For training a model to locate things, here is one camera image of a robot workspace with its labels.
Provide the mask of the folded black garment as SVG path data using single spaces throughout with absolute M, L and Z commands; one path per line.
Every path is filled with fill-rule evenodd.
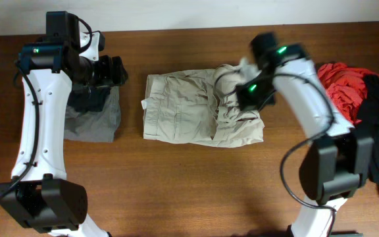
M 80 92 L 72 91 L 67 105 L 78 113 L 101 112 L 109 95 L 109 88 L 88 87 Z

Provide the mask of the beige shorts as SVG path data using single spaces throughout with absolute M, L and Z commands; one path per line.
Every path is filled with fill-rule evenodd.
M 143 137 L 172 144 L 235 148 L 263 141 L 258 111 L 238 107 L 235 88 L 259 75 L 255 65 L 221 65 L 147 77 Z

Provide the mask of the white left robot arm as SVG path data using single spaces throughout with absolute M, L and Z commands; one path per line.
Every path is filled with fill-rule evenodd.
M 66 177 L 67 101 L 75 83 L 124 83 L 120 57 L 80 53 L 66 43 L 29 43 L 16 67 L 24 84 L 19 154 L 11 181 L 0 183 L 0 206 L 23 228 L 52 236 L 110 236 L 88 214 L 86 189 Z

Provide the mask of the red crumpled garment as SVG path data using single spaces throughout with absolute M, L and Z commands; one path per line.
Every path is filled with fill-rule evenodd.
M 318 78 L 338 111 L 354 126 L 362 122 L 357 118 L 359 107 L 367 98 L 366 75 L 379 74 L 345 63 L 326 63 L 319 67 Z

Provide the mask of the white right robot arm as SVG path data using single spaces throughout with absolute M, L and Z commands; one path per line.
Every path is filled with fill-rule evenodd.
M 240 108 L 260 111 L 278 92 L 306 137 L 290 148 L 280 162 L 282 184 L 301 206 L 285 235 L 332 236 L 338 210 L 366 183 L 374 141 L 337 110 L 318 79 L 314 62 L 299 44 L 252 45 L 251 49 L 260 72 L 248 72 L 248 81 L 236 87 Z M 304 145 L 309 150 L 299 168 L 305 194 L 300 198 L 286 181 L 284 165 Z

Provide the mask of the folded grey garment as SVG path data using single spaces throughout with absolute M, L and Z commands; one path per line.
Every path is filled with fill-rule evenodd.
M 101 112 L 78 113 L 66 106 L 64 138 L 81 142 L 113 142 L 121 121 L 119 88 L 111 87 Z

